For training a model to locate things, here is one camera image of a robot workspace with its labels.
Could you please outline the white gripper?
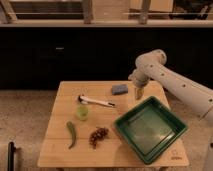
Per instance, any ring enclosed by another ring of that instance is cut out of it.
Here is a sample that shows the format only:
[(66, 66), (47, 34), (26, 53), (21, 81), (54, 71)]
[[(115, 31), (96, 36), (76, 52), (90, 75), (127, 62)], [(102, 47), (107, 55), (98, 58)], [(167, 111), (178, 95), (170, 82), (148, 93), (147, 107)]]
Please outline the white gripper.
[(134, 84), (135, 87), (135, 100), (140, 100), (143, 96), (144, 89), (149, 82), (149, 77), (143, 72), (135, 69), (129, 76), (128, 79)]

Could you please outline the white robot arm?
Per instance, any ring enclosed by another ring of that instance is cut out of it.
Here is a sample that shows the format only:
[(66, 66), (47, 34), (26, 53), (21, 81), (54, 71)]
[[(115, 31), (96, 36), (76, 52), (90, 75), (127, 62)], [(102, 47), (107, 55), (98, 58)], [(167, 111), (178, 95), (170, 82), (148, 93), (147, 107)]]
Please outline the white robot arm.
[(194, 109), (198, 116), (213, 125), (213, 90), (166, 68), (167, 56), (161, 49), (138, 56), (136, 68), (129, 79), (137, 88), (145, 87), (149, 79), (163, 87)]

